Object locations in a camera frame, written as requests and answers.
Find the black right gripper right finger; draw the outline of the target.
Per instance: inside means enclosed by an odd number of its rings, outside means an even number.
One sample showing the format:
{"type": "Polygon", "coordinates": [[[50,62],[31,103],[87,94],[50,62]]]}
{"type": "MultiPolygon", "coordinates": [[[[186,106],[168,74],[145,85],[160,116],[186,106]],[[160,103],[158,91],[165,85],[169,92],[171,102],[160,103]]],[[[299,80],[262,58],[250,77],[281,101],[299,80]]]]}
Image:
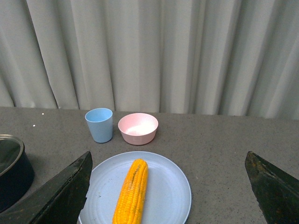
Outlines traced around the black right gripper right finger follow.
{"type": "Polygon", "coordinates": [[[299,181],[285,171],[249,151],[245,168],[252,191],[269,224],[299,222],[299,181]]]}

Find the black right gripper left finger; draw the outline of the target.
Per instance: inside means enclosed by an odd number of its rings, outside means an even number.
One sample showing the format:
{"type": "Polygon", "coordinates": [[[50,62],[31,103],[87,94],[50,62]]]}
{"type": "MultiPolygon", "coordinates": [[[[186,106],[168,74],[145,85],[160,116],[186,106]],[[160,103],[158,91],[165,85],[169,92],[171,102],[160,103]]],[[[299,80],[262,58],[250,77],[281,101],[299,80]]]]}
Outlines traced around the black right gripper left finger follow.
{"type": "Polygon", "coordinates": [[[93,160],[87,151],[33,194],[2,212],[2,224],[75,224],[84,208],[93,160]]]}

